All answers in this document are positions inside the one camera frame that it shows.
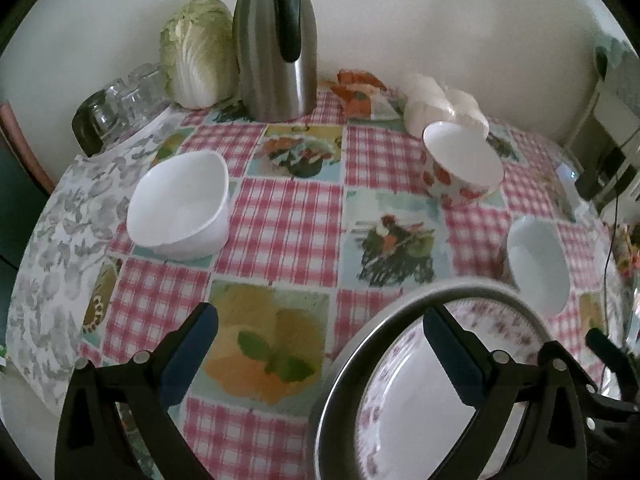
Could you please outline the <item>stainless steel thermos jug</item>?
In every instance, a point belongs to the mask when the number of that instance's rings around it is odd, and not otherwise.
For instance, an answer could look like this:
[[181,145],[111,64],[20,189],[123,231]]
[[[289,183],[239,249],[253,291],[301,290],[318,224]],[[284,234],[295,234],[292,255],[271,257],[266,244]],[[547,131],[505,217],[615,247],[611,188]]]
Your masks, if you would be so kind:
[[289,122],[317,105],[317,25],[311,0],[236,0],[233,38],[241,100],[258,122]]

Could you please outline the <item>white buns in plastic bag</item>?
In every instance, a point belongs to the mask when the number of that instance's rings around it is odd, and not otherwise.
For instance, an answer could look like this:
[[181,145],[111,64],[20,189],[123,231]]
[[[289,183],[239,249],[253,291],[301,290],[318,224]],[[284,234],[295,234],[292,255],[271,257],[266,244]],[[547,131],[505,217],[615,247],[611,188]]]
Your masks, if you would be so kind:
[[418,73],[405,78],[400,94],[405,99],[404,124],[410,136],[420,139],[427,126],[452,122],[487,139],[488,120],[472,94],[443,87],[433,77]]

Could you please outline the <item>orange printed napkin pack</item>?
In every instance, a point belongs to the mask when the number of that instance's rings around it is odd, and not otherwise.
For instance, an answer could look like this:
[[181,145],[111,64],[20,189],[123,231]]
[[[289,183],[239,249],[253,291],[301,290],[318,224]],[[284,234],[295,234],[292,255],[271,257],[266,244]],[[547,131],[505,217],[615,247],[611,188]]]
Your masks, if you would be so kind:
[[347,119],[390,122],[400,118],[395,91],[366,70],[343,68],[326,85],[340,100]]

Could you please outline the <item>glass jars with black tray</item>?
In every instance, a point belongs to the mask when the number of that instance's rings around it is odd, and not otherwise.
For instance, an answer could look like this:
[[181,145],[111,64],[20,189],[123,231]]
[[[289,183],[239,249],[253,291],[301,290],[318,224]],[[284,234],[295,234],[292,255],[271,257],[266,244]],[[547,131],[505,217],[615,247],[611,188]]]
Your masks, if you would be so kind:
[[169,105],[160,66],[145,63],[126,80],[117,78],[85,99],[72,130],[84,154],[96,156],[130,139]]

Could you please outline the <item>floral rimmed white plate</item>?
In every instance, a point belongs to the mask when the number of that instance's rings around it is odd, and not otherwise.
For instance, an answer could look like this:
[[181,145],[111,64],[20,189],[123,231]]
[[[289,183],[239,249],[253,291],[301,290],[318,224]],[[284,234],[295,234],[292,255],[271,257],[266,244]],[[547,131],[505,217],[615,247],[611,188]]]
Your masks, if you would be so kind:
[[[546,333],[501,302],[470,298],[447,310],[490,350],[534,365]],[[474,414],[451,385],[422,322],[409,325],[378,362],[357,412],[355,460],[361,479],[427,479]]]

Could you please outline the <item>white shelf unit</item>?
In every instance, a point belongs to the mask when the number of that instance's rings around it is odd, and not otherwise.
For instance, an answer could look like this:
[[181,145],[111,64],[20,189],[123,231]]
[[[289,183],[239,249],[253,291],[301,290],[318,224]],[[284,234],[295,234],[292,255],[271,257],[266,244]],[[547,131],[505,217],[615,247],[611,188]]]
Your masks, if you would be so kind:
[[593,49],[597,82],[586,110],[564,142],[577,162],[576,190],[601,218],[639,220],[639,55],[602,36]]

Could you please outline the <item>small white device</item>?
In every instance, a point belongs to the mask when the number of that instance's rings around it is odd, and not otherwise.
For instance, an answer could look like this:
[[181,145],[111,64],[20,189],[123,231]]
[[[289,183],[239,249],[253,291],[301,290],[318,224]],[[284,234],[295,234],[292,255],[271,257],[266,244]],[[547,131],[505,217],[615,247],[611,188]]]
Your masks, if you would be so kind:
[[555,168],[555,174],[562,185],[575,185],[579,178],[578,172],[571,166],[564,164],[564,162]]

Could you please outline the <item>napa cabbage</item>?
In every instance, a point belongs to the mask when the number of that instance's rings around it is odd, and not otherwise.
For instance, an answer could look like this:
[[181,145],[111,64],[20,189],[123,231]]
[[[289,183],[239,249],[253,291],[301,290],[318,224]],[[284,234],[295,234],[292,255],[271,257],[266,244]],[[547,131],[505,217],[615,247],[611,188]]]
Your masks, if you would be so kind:
[[188,110],[233,98],[239,88],[232,15],[221,0],[191,0],[160,31],[168,96]]

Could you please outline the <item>checkered patchwork tablecloth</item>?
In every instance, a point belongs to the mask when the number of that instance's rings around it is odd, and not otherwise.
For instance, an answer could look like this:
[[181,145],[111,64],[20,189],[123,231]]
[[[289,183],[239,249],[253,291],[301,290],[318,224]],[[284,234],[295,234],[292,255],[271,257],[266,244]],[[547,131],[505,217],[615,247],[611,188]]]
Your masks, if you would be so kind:
[[[616,309],[620,286],[602,224],[562,211],[554,143],[493,122],[502,185],[484,202],[445,209],[425,194],[442,173],[423,169],[417,140],[346,119],[329,91],[319,98],[294,126],[196,112],[65,171],[28,243],[6,331],[10,362],[51,412],[78,356],[125,362],[207,300],[220,333],[177,410],[180,430],[217,479],[303,478],[306,419],[346,342],[411,289],[498,276],[503,237],[526,214],[552,226],[570,269],[552,334],[601,375],[584,337],[600,320],[599,296]],[[196,151],[227,163],[228,242],[192,261],[157,257],[128,237],[129,197],[146,170]]]

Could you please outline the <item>white square bowl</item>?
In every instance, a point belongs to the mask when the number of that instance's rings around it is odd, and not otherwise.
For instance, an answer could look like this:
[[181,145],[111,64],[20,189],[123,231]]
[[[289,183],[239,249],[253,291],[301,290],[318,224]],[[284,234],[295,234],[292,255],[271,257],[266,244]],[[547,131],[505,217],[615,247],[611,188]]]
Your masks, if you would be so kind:
[[128,207],[130,240],[165,259],[220,252],[230,232],[230,177],[215,151],[168,158],[138,183]]

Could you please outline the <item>white bowl with vegetable print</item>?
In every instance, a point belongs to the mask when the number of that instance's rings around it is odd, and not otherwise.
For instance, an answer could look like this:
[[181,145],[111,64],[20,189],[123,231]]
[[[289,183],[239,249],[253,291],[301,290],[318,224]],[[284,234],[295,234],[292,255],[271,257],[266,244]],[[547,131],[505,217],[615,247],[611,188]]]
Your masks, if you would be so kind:
[[468,206],[498,190],[504,170],[484,136],[453,122],[423,130],[421,180],[426,194],[446,208]]

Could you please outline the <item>small white round bowl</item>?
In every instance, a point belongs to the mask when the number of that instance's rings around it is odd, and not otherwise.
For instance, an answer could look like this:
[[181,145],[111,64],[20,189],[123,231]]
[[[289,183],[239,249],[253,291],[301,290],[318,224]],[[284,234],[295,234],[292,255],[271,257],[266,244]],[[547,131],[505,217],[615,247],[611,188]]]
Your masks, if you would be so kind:
[[570,299],[570,271],[558,234],[532,216],[512,223],[502,245],[502,276],[526,304],[545,318],[559,315]]

